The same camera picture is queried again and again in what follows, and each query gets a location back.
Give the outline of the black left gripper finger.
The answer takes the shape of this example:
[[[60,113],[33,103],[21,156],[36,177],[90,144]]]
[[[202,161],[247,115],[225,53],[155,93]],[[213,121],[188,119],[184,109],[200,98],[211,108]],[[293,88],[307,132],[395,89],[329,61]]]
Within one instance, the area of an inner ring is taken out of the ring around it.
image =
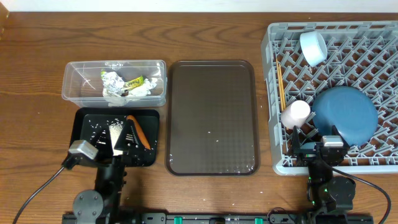
[[[111,144],[111,136],[108,128],[97,131],[90,139],[90,143],[97,148],[97,157],[112,157],[113,147]]]
[[[128,151],[139,148],[139,141],[136,136],[136,128],[133,120],[128,119],[122,128],[122,131],[116,141],[115,150]]]

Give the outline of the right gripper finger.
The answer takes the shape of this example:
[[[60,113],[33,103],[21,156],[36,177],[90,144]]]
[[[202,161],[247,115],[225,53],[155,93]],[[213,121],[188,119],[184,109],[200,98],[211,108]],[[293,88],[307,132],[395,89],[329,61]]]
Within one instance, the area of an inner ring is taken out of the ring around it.
[[[344,149],[349,149],[350,148],[349,144],[341,136],[339,130],[337,129],[337,127],[335,125],[332,126],[331,132],[332,132],[332,135],[335,137],[335,139],[338,140],[338,147],[342,147]]]
[[[300,153],[300,151],[301,151],[301,145],[299,139],[299,131],[298,128],[294,126],[292,134],[292,143],[290,145],[290,155],[296,156]]]

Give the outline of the orange carrot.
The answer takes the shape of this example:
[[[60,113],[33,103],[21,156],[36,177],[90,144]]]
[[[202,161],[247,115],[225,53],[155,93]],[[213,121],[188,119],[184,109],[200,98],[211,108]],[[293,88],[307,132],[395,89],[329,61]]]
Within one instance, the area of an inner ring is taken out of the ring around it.
[[[127,116],[127,120],[132,121],[134,123],[134,128],[136,130],[137,136],[138,136],[140,142],[142,143],[142,145],[146,149],[151,149],[150,144],[149,144],[141,126],[139,125],[137,119],[133,115],[129,115],[129,116]]]

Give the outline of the pile of rice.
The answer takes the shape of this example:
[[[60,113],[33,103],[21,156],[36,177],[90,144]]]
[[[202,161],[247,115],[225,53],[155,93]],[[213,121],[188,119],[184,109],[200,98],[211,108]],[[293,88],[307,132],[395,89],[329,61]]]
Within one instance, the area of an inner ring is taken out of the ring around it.
[[[141,126],[151,149],[137,148],[128,151],[115,150],[115,144],[122,131],[124,123],[127,121],[123,115],[98,115],[89,114],[84,117],[79,128],[74,129],[74,137],[71,141],[90,139],[97,131],[108,128],[111,136],[111,144],[113,147],[113,156],[121,154],[135,154],[140,157],[139,166],[151,166],[155,162],[157,150],[157,137],[159,132],[159,119],[155,116],[136,116],[136,119]]]

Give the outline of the dark blue plate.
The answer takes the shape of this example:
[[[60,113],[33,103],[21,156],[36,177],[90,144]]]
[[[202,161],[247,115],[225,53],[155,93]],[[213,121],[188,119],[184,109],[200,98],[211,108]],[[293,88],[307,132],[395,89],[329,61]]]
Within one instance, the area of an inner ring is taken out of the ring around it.
[[[365,93],[348,86],[321,92],[313,102],[312,118],[321,136],[332,134],[335,126],[350,146],[367,143],[377,129],[377,109]]]

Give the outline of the pink cup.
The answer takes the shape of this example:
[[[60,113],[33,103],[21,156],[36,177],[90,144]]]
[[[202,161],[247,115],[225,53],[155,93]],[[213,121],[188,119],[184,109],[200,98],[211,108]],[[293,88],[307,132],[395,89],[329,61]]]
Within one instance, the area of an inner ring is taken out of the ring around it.
[[[288,129],[301,128],[310,113],[310,105],[307,102],[296,100],[281,113],[281,123]]]

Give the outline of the white tissue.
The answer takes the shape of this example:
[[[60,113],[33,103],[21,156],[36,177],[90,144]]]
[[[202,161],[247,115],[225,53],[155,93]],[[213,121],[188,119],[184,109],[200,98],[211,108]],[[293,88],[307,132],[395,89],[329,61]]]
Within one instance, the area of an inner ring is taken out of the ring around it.
[[[109,107],[120,107],[127,104],[125,97],[109,93],[106,88],[103,89],[103,98],[108,102]]]
[[[157,86],[157,78],[146,78],[144,83],[129,91],[128,96],[142,97],[151,94],[151,90]]]

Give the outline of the wooden chopstick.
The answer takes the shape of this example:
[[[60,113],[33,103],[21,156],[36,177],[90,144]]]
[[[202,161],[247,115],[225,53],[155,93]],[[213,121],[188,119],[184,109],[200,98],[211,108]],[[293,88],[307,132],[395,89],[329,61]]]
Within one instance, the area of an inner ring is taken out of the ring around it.
[[[284,87],[283,87],[283,80],[281,76],[281,70],[280,70],[280,65],[279,61],[276,58],[276,68],[277,68],[277,81],[278,81],[278,88],[279,88],[279,99],[280,99],[280,111],[283,112],[285,106],[284,106]]]
[[[278,74],[278,81],[279,81],[279,91],[280,91],[280,105],[281,110],[285,110],[286,102],[285,102],[285,93],[284,93],[284,83],[282,78],[282,70],[280,63],[277,61],[277,74]]]

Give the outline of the foil snack wrapper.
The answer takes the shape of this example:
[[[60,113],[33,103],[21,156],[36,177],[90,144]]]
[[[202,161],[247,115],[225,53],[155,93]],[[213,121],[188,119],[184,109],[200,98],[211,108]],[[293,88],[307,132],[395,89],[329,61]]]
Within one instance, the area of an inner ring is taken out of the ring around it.
[[[142,86],[144,77],[140,76],[125,82],[116,72],[101,72],[103,82],[103,96],[125,96],[129,91]]]

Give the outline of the light blue bowl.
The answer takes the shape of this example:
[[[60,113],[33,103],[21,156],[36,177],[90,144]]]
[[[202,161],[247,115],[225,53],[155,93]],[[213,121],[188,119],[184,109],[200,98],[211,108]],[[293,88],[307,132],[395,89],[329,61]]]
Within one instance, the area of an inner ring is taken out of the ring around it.
[[[302,53],[311,67],[317,66],[327,58],[327,47],[324,38],[317,31],[300,35]]]

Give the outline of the light blue cup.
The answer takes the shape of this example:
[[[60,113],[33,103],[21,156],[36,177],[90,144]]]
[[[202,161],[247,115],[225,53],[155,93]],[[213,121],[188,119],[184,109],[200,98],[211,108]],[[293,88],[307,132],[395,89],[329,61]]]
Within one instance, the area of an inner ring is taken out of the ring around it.
[[[307,142],[307,143],[301,145],[301,149],[313,151],[315,149],[315,146],[316,146],[316,142]]]

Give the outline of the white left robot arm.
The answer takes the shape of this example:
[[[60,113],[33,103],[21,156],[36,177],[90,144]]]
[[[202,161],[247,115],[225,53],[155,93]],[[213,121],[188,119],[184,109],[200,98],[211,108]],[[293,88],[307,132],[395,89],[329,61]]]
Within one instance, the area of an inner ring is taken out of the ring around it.
[[[73,202],[77,223],[141,223],[142,215],[121,206],[121,192],[126,184],[125,168],[131,163],[123,156],[113,155],[111,132],[104,129],[95,135],[94,142],[74,141],[69,150],[70,167],[94,167],[95,186],[80,192]]]

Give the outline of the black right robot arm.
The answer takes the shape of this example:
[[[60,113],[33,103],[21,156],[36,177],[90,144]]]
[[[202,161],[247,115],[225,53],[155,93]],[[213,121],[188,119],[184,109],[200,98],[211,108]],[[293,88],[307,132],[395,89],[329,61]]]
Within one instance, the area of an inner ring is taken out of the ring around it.
[[[323,136],[320,142],[302,144],[299,129],[292,131],[292,143],[288,153],[298,164],[308,169],[307,199],[313,207],[302,214],[291,214],[281,207],[273,208],[265,216],[237,215],[166,215],[144,213],[133,218],[133,223],[373,223],[369,215],[350,215],[356,195],[356,183],[364,182],[353,175],[335,169],[348,152],[348,143],[337,128],[332,135]]]

